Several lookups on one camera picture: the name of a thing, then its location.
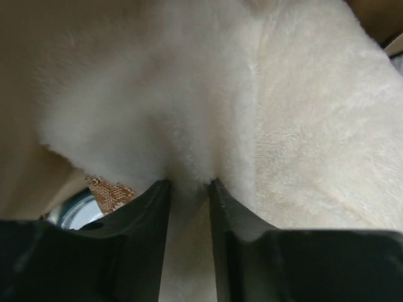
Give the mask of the tan fabric pet tent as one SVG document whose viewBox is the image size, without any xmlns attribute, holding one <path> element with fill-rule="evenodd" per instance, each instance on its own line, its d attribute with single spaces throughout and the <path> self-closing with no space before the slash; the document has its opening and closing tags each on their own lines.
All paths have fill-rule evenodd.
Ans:
<svg viewBox="0 0 403 302">
<path fill-rule="evenodd" d="M 85 180 L 104 215 L 114 212 L 135 199 L 135 192 L 120 184 L 109 184 L 100 178 L 91 176 L 86 176 Z"/>
</svg>

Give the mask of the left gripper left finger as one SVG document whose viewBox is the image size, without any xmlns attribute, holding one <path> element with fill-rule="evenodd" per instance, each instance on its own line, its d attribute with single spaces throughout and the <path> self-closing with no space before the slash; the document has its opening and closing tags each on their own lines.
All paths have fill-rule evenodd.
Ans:
<svg viewBox="0 0 403 302">
<path fill-rule="evenodd" d="M 171 187 L 167 181 L 79 230 L 1 222 L 2 301 L 157 301 Z"/>
</svg>

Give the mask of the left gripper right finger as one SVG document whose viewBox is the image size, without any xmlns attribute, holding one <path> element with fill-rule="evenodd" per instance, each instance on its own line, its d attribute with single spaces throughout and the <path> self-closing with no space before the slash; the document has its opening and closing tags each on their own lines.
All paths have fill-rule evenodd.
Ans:
<svg viewBox="0 0 403 302">
<path fill-rule="evenodd" d="M 401 301 L 402 234 L 280 230 L 209 187 L 219 301 Z"/>
</svg>

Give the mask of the white fluffy cushion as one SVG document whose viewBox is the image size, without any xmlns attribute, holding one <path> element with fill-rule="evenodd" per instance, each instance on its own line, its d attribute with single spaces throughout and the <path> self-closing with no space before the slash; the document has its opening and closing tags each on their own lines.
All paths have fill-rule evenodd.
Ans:
<svg viewBox="0 0 403 302">
<path fill-rule="evenodd" d="M 169 179 L 161 301 L 215 301 L 207 185 L 278 228 L 402 230 L 402 76 L 345 1 L 2 1 L 1 217 Z"/>
</svg>

